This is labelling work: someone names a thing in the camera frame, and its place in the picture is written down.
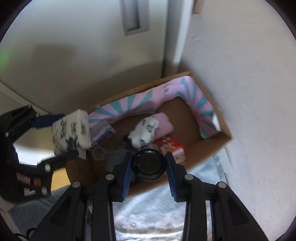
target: black object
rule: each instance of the black object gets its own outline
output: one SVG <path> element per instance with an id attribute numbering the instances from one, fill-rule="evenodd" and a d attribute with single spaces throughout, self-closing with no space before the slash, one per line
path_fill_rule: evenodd
<path id="1" fill-rule="evenodd" d="M 127 191 L 126 173 L 131 169 L 131 153 L 112 174 L 92 185 L 74 182 L 59 198 L 30 237 L 31 241 L 85 240 L 89 201 L 93 201 L 92 240 L 116 240 L 112 202 L 123 202 Z"/>
<path id="2" fill-rule="evenodd" d="M 207 223 L 205 201 L 211 203 L 213 241 L 268 241 L 264 232 L 224 182 L 204 183 L 187 174 L 184 166 L 176 164 L 167 153 L 168 177 L 171 194 L 176 202 L 186 202 L 182 240 L 206 240 Z"/>
<path id="3" fill-rule="evenodd" d="M 18 14 L 32 0 L 0 0 L 0 42 Z"/>
<path id="4" fill-rule="evenodd" d="M 266 0 L 282 17 L 296 39 L 296 1 Z"/>
<path id="5" fill-rule="evenodd" d="M 146 143 L 135 152 L 131 168 L 140 179 L 152 181 L 164 174 L 166 160 L 157 145 Z"/>
<path id="6" fill-rule="evenodd" d="M 276 241 L 295 241 L 296 240 L 296 218 L 294 218 L 288 230 Z"/>
<path id="7" fill-rule="evenodd" d="M 15 236 L 17 236 L 17 237 L 23 237 L 26 240 L 29 240 L 30 239 L 31 232 L 35 231 L 35 229 L 36 228 L 28 229 L 26 236 L 25 235 L 22 235 L 22 234 L 15 234 Z"/>
<path id="8" fill-rule="evenodd" d="M 32 106 L 25 106 L 0 116 L 0 195 L 10 202 L 24 202 L 51 194 L 53 171 L 66 166 L 68 160 L 78 156 L 78 151 L 70 151 L 47 159 L 37 166 L 19 163 L 13 143 L 31 127 L 43 128 L 64 115 L 40 116 Z M 17 174 L 38 180 L 39 185 L 22 183 Z M 35 193 L 26 195 L 24 188 Z"/>

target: white wall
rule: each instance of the white wall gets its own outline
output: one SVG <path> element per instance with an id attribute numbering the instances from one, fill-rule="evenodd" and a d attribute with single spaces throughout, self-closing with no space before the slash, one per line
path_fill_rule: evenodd
<path id="1" fill-rule="evenodd" d="M 233 134 L 230 187 L 270 241 L 296 215 L 296 40 L 265 0 L 206 0 L 182 56 Z"/>
<path id="2" fill-rule="evenodd" d="M 0 82 L 47 112 L 88 108 L 161 77 L 168 0 L 124 35 L 119 0 L 33 0 L 0 43 Z"/>

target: cardboard box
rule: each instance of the cardboard box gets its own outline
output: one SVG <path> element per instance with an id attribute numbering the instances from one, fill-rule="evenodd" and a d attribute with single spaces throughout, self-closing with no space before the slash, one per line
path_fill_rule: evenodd
<path id="1" fill-rule="evenodd" d="M 186 161 L 183 163 L 183 165 L 187 170 L 189 170 L 190 168 L 209 158 L 231 140 L 231 133 L 222 117 L 221 112 L 215 105 L 213 98 L 203 87 L 200 81 L 192 74 L 192 72 L 183 72 L 180 74 L 169 76 L 123 92 L 91 107 L 88 110 L 88 113 L 113 101 L 119 100 L 132 94 L 146 91 L 171 79 L 179 78 L 186 75 L 191 76 L 195 80 L 199 88 L 203 91 L 206 98 L 212 104 L 214 111 L 219 119 L 222 130 L 220 133 L 209 139 L 203 139 L 200 136 L 197 122 L 192 115 L 189 106 L 180 97 L 167 101 L 158 108 L 158 112 L 164 112 L 169 117 L 170 122 L 174 126 L 174 131 L 170 135 L 177 142 L 184 146 L 186 152 Z M 110 142 L 106 143 L 106 147 L 113 149 L 113 147 L 117 145 L 119 140 L 124 135 L 129 134 L 129 132 L 135 128 L 137 123 L 147 116 L 149 116 L 149 114 L 131 116 L 113 124 L 112 126 L 116 130 L 117 134 L 114 136 L 114 138 L 112 138 Z M 76 158 L 75 160 L 67 163 L 66 170 L 71 183 L 73 183 L 74 181 L 79 181 L 84 184 L 90 184 L 94 183 L 100 178 L 105 177 L 106 173 L 104 173 L 104 165 L 105 161 L 94 160 L 91 152 L 88 151 L 86 160 Z M 129 195 L 146 191 L 165 182 L 167 182 L 166 174 L 164 174 L 161 178 L 151 182 L 139 180 L 136 183 L 131 184 Z"/>

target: pink towel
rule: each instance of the pink towel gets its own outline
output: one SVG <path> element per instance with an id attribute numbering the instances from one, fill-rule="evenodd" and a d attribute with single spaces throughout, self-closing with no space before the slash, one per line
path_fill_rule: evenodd
<path id="1" fill-rule="evenodd" d="M 171 122 L 169 121 L 168 116 L 165 113 L 163 113 L 163 112 L 156 113 L 152 116 L 155 117 L 159 121 L 159 128 L 156 131 L 156 135 L 155 135 L 154 140 L 158 140 L 161 137 L 164 137 L 174 131 L 174 127 L 171 124 Z"/>

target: pink and teal striped cloth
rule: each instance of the pink and teal striped cloth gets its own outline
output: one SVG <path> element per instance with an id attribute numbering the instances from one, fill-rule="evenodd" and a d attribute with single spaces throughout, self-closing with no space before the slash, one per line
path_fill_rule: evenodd
<path id="1" fill-rule="evenodd" d="M 98 122 L 113 124 L 125 117 L 141 114 L 153 114 L 162 103 L 181 97 L 198 123 L 202 138 L 207 139 L 219 132 L 213 123 L 216 115 L 213 106 L 191 76 L 170 80 L 145 92 L 130 95 L 100 107 L 88 115 L 89 127 Z"/>

